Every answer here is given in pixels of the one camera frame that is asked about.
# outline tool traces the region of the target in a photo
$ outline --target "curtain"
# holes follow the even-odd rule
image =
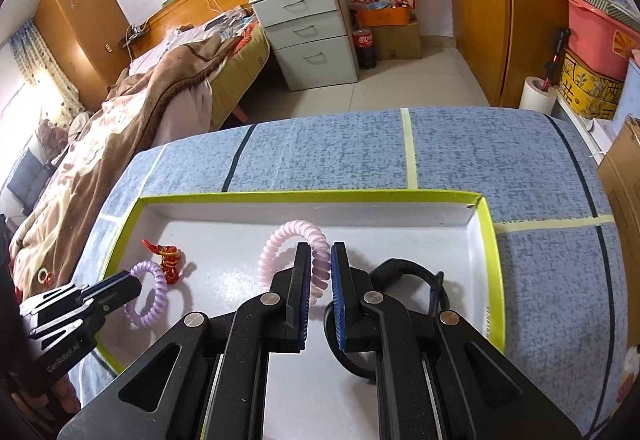
[[[68,129],[85,108],[78,98],[78,89],[60,69],[33,19],[22,24],[9,44],[20,74],[32,87],[39,104],[39,122],[48,119],[53,127]]]

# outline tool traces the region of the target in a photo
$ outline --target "purple spiral hair tie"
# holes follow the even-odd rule
[[[136,276],[137,278],[140,278],[143,273],[153,274],[156,282],[156,294],[153,305],[151,305],[151,308],[142,316],[136,312],[135,300],[129,301],[124,307],[124,313],[131,322],[138,327],[151,326],[158,321],[162,312],[166,309],[166,278],[160,265],[155,261],[140,261],[140,263],[129,271],[131,276]]]

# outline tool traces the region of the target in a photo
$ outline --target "cardboard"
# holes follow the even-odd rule
[[[370,27],[376,58],[421,59],[420,27],[418,22],[405,26]]]
[[[628,117],[598,168],[625,263],[628,347],[640,344],[640,124]]]

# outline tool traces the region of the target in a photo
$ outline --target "drawer handle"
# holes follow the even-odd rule
[[[317,58],[318,56],[322,56],[322,52],[318,52],[317,54],[314,54],[312,56],[303,56],[303,58],[305,59],[311,59],[311,58]]]
[[[305,2],[304,0],[298,0],[297,2],[293,2],[292,4],[287,4],[285,6],[282,6],[282,8],[286,9],[287,7],[293,7],[294,5],[303,4],[304,2]]]
[[[293,32],[299,33],[299,32],[302,32],[303,30],[309,30],[309,29],[315,29],[315,27],[314,26],[308,26],[308,27],[305,27],[304,29],[294,29]]]

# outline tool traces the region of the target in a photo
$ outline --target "orange box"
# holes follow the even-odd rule
[[[411,7],[385,7],[358,11],[356,18],[363,27],[405,26],[409,24],[410,15]]]

